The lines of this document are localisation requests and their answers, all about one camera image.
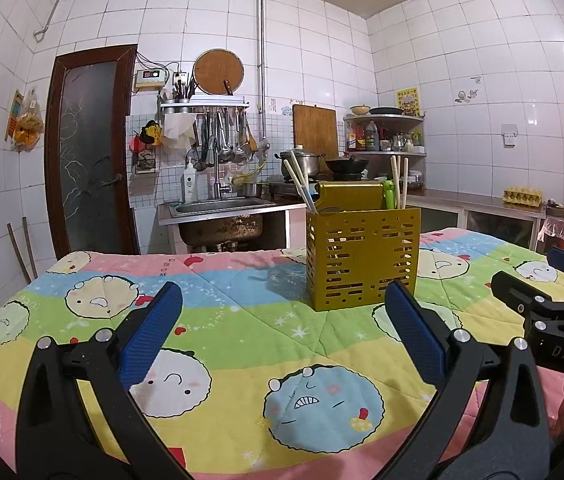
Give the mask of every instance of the plastic bag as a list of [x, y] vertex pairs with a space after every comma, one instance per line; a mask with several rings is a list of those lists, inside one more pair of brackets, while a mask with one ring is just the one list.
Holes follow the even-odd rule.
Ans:
[[15, 146], [30, 150], [38, 143], [43, 131], [44, 122], [40, 113], [40, 103], [33, 89], [24, 98], [22, 108], [20, 108], [13, 133], [13, 143]]

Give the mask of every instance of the faucet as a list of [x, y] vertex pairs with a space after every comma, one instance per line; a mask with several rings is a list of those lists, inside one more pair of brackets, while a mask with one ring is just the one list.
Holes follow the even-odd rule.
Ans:
[[214, 165], [214, 169], [216, 171], [216, 181], [213, 183], [213, 198], [214, 200], [222, 200], [222, 193], [229, 193], [231, 191], [231, 185], [222, 184], [220, 181], [220, 162], [217, 160], [217, 138], [213, 143], [213, 152], [216, 160]]

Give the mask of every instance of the stainless steel sink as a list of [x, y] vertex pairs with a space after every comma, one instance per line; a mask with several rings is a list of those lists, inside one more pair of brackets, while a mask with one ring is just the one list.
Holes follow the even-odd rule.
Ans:
[[216, 215], [231, 216], [232, 212], [244, 211], [248, 213], [253, 209], [262, 209], [274, 206], [273, 202], [261, 198], [225, 198], [224, 200], [202, 200], [184, 204], [169, 204], [171, 218], [186, 218], [189, 216], [203, 216], [215, 218]]
[[274, 206], [261, 198], [227, 198], [170, 204], [171, 217], [178, 219], [185, 244], [200, 250], [231, 242], [245, 242], [262, 234], [263, 210]]
[[203, 200], [202, 202], [191, 202], [174, 206], [172, 210], [176, 214], [206, 213], [215, 211], [231, 211], [250, 207], [262, 207], [273, 205], [268, 200], [261, 198], [225, 198], [224, 200]]

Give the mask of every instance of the yellow utensil holder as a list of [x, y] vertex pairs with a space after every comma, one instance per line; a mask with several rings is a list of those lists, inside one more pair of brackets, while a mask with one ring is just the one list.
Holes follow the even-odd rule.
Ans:
[[376, 182], [321, 182], [315, 206], [317, 213], [306, 213], [306, 286], [314, 310], [382, 303], [395, 278], [414, 293], [419, 208], [383, 209]]

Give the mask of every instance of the cartoon face print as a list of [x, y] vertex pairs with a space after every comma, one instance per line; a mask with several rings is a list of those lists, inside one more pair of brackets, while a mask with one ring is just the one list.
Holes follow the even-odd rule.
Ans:
[[85, 251], [75, 251], [75, 253], [67, 254], [56, 264], [53, 264], [47, 272], [56, 272], [57, 274], [71, 274], [78, 272], [82, 267], [91, 261], [91, 255]]
[[0, 308], [0, 345], [13, 341], [28, 325], [28, 308], [9, 301]]
[[554, 282], [558, 279], [558, 271], [546, 262], [524, 262], [516, 267], [516, 272], [534, 282]]
[[296, 264], [306, 265], [306, 248], [302, 249], [282, 249], [282, 256], [293, 260]]
[[80, 317], [113, 317], [138, 298], [138, 285], [119, 276], [95, 276], [78, 282], [64, 298], [66, 306]]
[[462, 276], [469, 270], [469, 262], [459, 256], [420, 249], [418, 255], [418, 278], [448, 280]]
[[189, 412], [208, 397], [211, 376], [193, 352], [162, 349], [144, 380], [130, 393], [142, 413], [168, 417]]
[[268, 382], [264, 417], [280, 444], [338, 453], [360, 444], [382, 422], [374, 384], [344, 366], [313, 365]]
[[[428, 308], [438, 314], [449, 329], [455, 330], [456, 328], [462, 328], [462, 322], [460, 322], [459, 317], [457, 317], [449, 307], [437, 305], [435, 303], [427, 303], [426, 301], [419, 301], [418, 303], [422, 308]], [[402, 341], [397, 330], [393, 326], [393, 323], [391, 323], [383, 304], [378, 305], [373, 309], [373, 319], [375, 320], [377, 327], [382, 332], [396, 341]]]

